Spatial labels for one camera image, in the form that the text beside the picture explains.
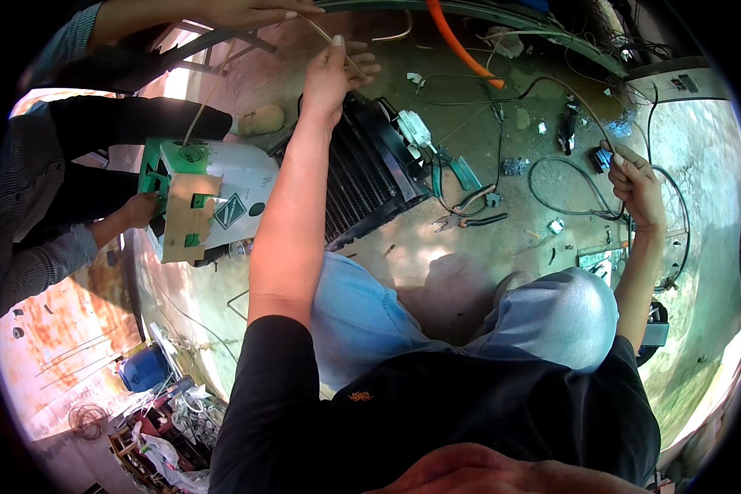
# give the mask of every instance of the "light blue jeans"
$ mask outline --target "light blue jeans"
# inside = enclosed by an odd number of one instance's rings
[[[463,347],[431,340],[401,306],[395,290],[346,257],[325,252],[310,321],[318,374],[333,390],[408,352],[453,352],[496,361],[535,360],[579,372],[601,365],[613,345],[612,290],[572,267],[503,295],[484,334]]]

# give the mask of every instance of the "black trousers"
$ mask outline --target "black trousers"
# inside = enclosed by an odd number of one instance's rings
[[[47,214],[22,239],[15,252],[57,238],[72,224],[89,223],[117,211],[137,193],[137,173],[72,163],[113,144],[144,144],[148,137],[183,139],[200,104],[169,98],[75,96],[49,103],[66,159],[63,184]],[[229,114],[203,109],[192,138],[222,139],[231,128]]]

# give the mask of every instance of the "rusty metal sheet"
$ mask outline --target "rusty metal sheet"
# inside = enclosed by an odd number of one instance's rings
[[[109,251],[115,262],[108,262]],[[114,240],[92,266],[0,318],[0,372],[31,437],[68,429],[67,403],[95,402],[111,411],[116,397],[128,394],[104,369],[141,343],[120,257]],[[14,338],[14,327],[22,328],[22,338]]]

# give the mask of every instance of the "hand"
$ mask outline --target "hand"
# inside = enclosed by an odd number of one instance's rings
[[[141,192],[133,195],[118,211],[125,229],[145,228],[154,217],[158,192]]]
[[[228,28],[262,27],[296,19],[298,14],[319,15],[325,10],[313,0],[194,0],[199,15]]]
[[[600,144],[603,149],[611,150],[606,141]],[[626,209],[637,224],[637,232],[663,234],[667,220],[662,184],[645,158],[622,144],[615,144],[615,150],[617,153],[609,164],[609,181],[615,186],[613,193],[626,202]]]
[[[349,41],[344,46],[342,35],[332,38],[332,46],[316,55],[307,65],[305,89],[302,98],[303,118],[323,119],[329,128],[340,121],[343,112],[343,99],[346,93],[373,82],[373,75],[382,67],[375,63],[372,53],[363,53],[367,44]],[[344,67],[346,53],[365,73],[365,77],[356,74],[351,67]]]

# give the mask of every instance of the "orange logo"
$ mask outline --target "orange logo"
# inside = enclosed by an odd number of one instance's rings
[[[352,401],[370,401],[371,398],[373,397],[367,391],[355,391],[348,395],[348,399]]]

